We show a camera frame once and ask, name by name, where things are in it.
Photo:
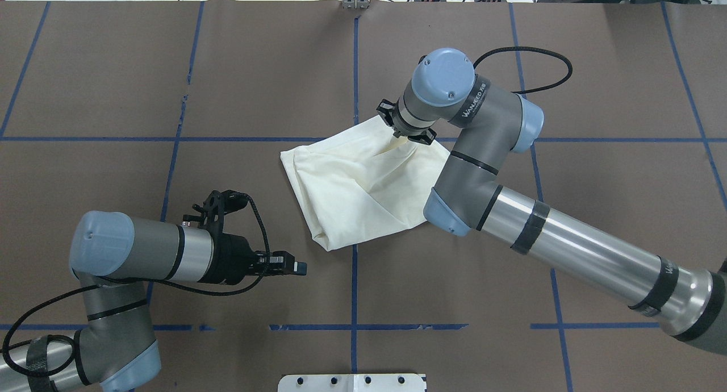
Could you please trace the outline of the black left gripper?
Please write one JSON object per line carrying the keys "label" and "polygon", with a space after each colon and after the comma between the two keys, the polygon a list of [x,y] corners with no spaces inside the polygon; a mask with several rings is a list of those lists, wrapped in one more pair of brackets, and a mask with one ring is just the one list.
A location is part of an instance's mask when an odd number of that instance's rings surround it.
{"label": "black left gripper", "polygon": [[210,267],[210,282],[236,285],[254,265],[255,276],[306,276],[307,264],[297,261],[288,252],[273,252],[267,256],[255,252],[243,236],[223,232],[216,242],[216,254]]}

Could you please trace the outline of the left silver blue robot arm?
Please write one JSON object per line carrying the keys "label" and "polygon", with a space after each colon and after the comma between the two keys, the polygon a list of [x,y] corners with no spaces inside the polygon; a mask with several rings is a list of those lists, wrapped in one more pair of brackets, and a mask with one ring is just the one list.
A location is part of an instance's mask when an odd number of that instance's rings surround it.
{"label": "left silver blue robot arm", "polygon": [[99,384],[127,391],[161,368],[145,283],[235,285],[247,276],[306,275],[293,255],[253,251],[223,232],[224,211],[200,209],[183,224],[91,211],[76,227],[71,273],[80,281],[88,325],[2,346],[3,391],[70,391]]}

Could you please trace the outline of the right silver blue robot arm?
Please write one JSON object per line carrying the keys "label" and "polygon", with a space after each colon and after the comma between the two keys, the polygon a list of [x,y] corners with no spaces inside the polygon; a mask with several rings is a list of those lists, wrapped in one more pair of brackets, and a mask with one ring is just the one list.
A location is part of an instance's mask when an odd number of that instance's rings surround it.
{"label": "right silver blue robot arm", "polygon": [[540,107],[476,73],[462,51],[422,56],[395,102],[377,112],[395,137],[433,144],[433,125],[460,129],[423,209],[455,236],[487,232],[521,255],[620,299],[680,342],[726,352],[725,268],[688,269],[572,218],[498,182],[510,153],[524,153],[544,125]]}

